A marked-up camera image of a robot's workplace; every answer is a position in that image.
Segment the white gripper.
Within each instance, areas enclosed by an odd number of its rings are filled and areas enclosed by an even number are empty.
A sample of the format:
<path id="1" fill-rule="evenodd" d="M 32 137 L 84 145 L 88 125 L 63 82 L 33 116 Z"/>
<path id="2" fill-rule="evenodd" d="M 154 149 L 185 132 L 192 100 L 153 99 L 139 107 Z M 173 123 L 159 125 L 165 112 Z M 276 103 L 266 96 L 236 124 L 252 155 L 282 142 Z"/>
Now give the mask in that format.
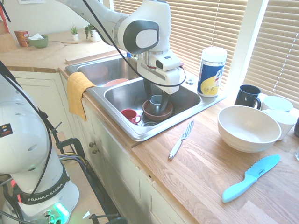
<path id="1" fill-rule="evenodd" d="M 142 53 L 137 59 L 137 71 L 143 77 L 147 100 L 152 97 L 151 83 L 163 90 L 160 111 L 164 111 L 170 95 L 179 90 L 184 80 L 181 61 L 174 53 Z"/>

